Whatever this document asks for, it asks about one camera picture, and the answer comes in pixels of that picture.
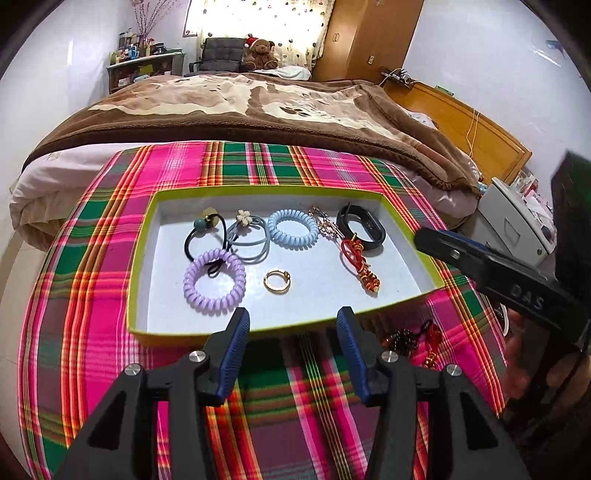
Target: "white drawer cabinet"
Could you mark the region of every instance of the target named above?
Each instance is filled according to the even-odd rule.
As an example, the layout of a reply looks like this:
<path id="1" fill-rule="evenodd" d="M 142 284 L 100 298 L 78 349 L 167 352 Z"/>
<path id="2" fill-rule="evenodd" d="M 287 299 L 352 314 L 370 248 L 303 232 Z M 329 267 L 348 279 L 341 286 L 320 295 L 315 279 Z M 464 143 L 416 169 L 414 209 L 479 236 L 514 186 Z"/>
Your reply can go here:
<path id="1" fill-rule="evenodd" d="M 554 251 L 554 245 L 546 240 L 525 202 L 499 179 L 492 179 L 477 211 L 460 231 L 533 267 Z"/>

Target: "black hair tie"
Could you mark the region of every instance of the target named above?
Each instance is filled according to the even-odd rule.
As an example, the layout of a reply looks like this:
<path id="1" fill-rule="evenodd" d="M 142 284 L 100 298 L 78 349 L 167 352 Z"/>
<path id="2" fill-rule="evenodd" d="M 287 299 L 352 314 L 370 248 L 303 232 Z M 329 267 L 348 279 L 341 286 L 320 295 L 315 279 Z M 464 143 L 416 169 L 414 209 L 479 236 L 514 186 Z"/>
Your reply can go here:
<path id="1" fill-rule="evenodd" d="M 222 215 L 220 215 L 219 213 L 210 213 L 209 215 L 206 215 L 204 219 L 195 220 L 195 222 L 193 224 L 194 225 L 193 230 L 191 230 L 191 233 L 185 239 L 185 245 L 184 245 L 185 255 L 187 256 L 187 258 L 189 259 L 190 262 L 193 262 L 195 260 L 193 258 L 193 256 L 191 255 L 191 253 L 189 252 L 189 244 L 191 243 L 191 240 L 193 239 L 193 237 L 195 236 L 196 233 L 202 233 L 205 230 L 207 230 L 208 228 L 213 228 L 213 219 L 216 217 L 220 219 L 220 221 L 222 222 L 222 225 L 223 225 L 222 248 L 224 250 L 230 250 L 230 243 L 228 242 L 228 229 L 226 228 L 226 221 L 223 219 Z M 224 262 L 222 259 L 214 260 L 213 262 L 207 263 L 206 265 L 209 265 L 209 268 L 207 269 L 207 276 L 213 277 L 214 275 L 216 275 L 219 272 L 220 268 L 222 267 L 223 263 Z"/>

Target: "white wall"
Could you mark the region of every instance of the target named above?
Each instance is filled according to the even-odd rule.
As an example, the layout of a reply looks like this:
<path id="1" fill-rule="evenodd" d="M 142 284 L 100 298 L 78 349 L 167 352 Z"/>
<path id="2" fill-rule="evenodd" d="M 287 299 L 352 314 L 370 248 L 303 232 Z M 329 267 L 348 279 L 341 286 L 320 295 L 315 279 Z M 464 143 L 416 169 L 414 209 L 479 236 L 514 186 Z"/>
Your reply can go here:
<path id="1" fill-rule="evenodd" d="M 0 80 L 0 252 L 12 235 L 10 185 L 49 132 L 108 94 L 105 67 L 119 33 L 134 26 L 127 24 L 131 9 L 129 0 L 65 0 Z"/>
<path id="2" fill-rule="evenodd" d="M 548 49 L 555 39 L 519 0 L 424 0 L 404 62 L 411 77 L 451 90 L 529 148 L 527 167 L 548 200 L 567 148 L 591 158 L 591 93 L 571 60 Z"/>

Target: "wooden headboard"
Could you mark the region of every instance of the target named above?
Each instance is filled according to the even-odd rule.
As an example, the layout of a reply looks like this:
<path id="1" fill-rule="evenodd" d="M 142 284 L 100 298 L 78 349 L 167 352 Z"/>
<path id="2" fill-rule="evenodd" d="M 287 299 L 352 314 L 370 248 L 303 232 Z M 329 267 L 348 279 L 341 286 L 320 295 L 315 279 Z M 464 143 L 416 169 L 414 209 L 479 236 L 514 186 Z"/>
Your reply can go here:
<path id="1" fill-rule="evenodd" d="M 465 153 L 470 153 L 466 134 L 475 114 L 472 107 L 420 82 L 407 88 L 388 80 L 384 85 L 384 91 L 404 108 L 426 113 L 455 146 Z M 489 185 L 491 178 L 497 177 L 510 184 L 530 157 L 531 151 L 513 135 L 484 115 L 478 116 L 472 158 L 482 172 L 484 183 Z"/>

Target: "brown blanket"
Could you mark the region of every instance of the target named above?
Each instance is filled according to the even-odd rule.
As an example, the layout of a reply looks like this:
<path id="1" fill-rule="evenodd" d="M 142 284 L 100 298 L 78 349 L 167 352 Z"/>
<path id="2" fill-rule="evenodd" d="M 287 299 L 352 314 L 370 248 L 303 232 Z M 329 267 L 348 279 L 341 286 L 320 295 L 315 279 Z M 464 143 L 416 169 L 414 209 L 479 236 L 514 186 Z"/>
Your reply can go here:
<path id="1" fill-rule="evenodd" d="M 311 83 L 255 73 L 160 76 L 81 110 L 43 139 L 41 155 L 87 144 L 227 140 L 327 148 L 378 157 L 441 190 L 479 195 L 465 158 L 363 80 Z"/>

